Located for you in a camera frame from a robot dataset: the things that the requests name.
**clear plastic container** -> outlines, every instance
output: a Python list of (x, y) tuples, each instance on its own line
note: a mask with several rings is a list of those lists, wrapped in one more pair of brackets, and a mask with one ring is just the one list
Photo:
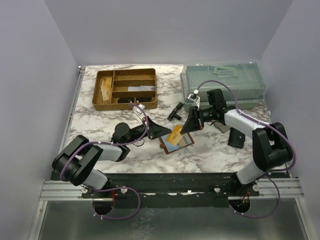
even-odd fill
[[(181, 72), (182, 95), (184, 109), (188, 112), (193, 102), (189, 94), (204, 81), (218, 80), (226, 84), (237, 96), (239, 107), (250, 109), (263, 100), (269, 84), (263, 80), (258, 61), (234, 62), (200, 62), (185, 64)], [(209, 105), (207, 91), (221, 89), (227, 105), (234, 105), (231, 93), (222, 85), (215, 82), (205, 83), (199, 90), (200, 107)]]

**white wall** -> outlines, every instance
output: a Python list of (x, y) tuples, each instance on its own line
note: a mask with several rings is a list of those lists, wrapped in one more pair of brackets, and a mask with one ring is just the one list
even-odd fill
[(44, 0), (79, 65), (260, 59), (292, 0)]
[(297, 151), (298, 175), (320, 236), (320, 2), (295, 0), (261, 62), (271, 86), (272, 121), (284, 124)]
[(26, 240), (78, 67), (42, 0), (0, 1), (0, 238)]

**wooden box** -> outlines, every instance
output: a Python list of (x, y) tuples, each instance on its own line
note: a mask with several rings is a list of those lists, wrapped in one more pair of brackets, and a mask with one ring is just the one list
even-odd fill
[[(111, 98), (103, 101), (101, 84), (112, 77)], [(129, 87), (155, 86), (151, 91), (128, 91)], [(137, 102), (137, 98), (150, 97), (151, 102)], [(128, 103), (118, 103), (120, 98), (134, 98), (135, 104), (143, 104), (146, 109), (155, 109), (157, 101), (157, 78), (154, 68), (98, 71), (94, 86), (92, 104), (97, 111), (131, 110)]]

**brown wooden organizer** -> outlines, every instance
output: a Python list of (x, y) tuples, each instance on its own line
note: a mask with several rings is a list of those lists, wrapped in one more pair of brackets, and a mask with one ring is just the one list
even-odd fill
[[(111, 99), (103, 101), (101, 83), (112, 77)], [(128, 87), (155, 86), (154, 91), (128, 91)], [(151, 97), (151, 102), (136, 102), (136, 98)], [(130, 110), (128, 103), (118, 103), (120, 98), (134, 98), (135, 104), (143, 104), (146, 109), (155, 109), (157, 100), (157, 78), (154, 68), (98, 71), (94, 86), (92, 105), (97, 111)]]

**marble table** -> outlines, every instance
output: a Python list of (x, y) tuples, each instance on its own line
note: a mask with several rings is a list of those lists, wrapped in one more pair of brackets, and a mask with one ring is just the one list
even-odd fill
[[(126, 122), (131, 128), (140, 125), (131, 110), (96, 111), (92, 97), (96, 75), (101, 70), (154, 68), (157, 79), (158, 107), (146, 113), (157, 124), (172, 129), (183, 126), (188, 114), (183, 108), (178, 112), (182, 120), (168, 121), (173, 108), (182, 101), (180, 73), (182, 65), (100, 65), (87, 66), (76, 102), (68, 135), (70, 142), (77, 135), (91, 141), (110, 141), (115, 126)], [(270, 122), (270, 114), (264, 102), (244, 110), (262, 121)], [(99, 161), (95, 168), (104, 173), (224, 173), (240, 170), (252, 159), (252, 141), (246, 138), (244, 148), (228, 146), (229, 132), (222, 133), (214, 126), (205, 125), (202, 131), (192, 132), (194, 144), (171, 154), (160, 149), (158, 139), (145, 139), (141, 147), (130, 145), (131, 152), (121, 162)]]

